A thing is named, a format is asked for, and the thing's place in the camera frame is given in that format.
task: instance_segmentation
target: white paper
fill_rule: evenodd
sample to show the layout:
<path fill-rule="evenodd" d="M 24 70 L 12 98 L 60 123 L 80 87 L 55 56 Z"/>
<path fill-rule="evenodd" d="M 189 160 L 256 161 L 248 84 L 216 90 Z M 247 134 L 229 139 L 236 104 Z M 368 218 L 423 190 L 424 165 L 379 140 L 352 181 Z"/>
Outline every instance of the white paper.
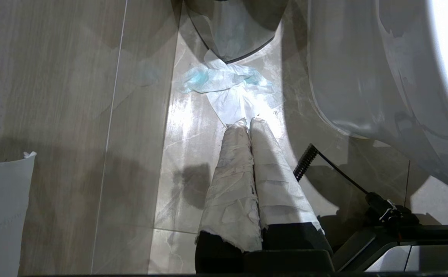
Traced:
<path fill-rule="evenodd" d="M 262 228 L 311 222 L 323 231 L 266 121 L 253 118 L 250 133 Z"/>
<path fill-rule="evenodd" d="M 219 235 L 241 251 L 262 249 L 253 157 L 244 120 L 229 125 L 224 133 L 200 231 Z"/>
<path fill-rule="evenodd" d="M 206 93 L 210 105 L 224 124 L 255 116 L 273 116 L 273 109 L 283 103 L 280 91 L 273 89 L 255 68 L 226 65 L 211 50 L 204 64 L 189 70 L 175 82 L 181 93 Z"/>
<path fill-rule="evenodd" d="M 17 276 L 35 152 L 0 163 L 0 276 Z"/>

